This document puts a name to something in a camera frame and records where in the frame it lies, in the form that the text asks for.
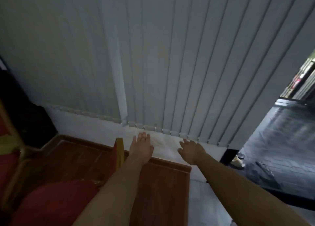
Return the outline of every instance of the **person's right arm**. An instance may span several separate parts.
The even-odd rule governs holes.
[[[194,141],[180,142],[179,154],[197,165],[238,226],[309,226],[282,201],[208,155]]]

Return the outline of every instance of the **forearm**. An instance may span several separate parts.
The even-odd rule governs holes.
[[[128,225],[142,164],[127,158],[73,225]]]
[[[196,163],[238,226],[309,225],[286,204],[210,155],[201,154]]]

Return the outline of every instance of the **reddish-brown floor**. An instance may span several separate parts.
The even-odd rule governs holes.
[[[44,150],[44,182],[108,179],[111,148],[66,137]],[[190,167],[151,159],[142,168],[130,225],[187,225]]]

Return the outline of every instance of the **person's left arm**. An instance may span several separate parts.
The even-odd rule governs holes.
[[[139,133],[137,140],[134,136],[127,160],[100,189],[73,225],[129,225],[140,171],[152,153],[149,134]]]

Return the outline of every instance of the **person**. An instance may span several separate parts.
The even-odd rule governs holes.
[[[194,141],[180,142],[178,153],[197,165],[215,195],[238,226],[306,226],[309,224],[276,197],[213,159]],[[74,222],[82,225],[128,225],[142,166],[154,147],[150,135],[133,137],[129,156]]]

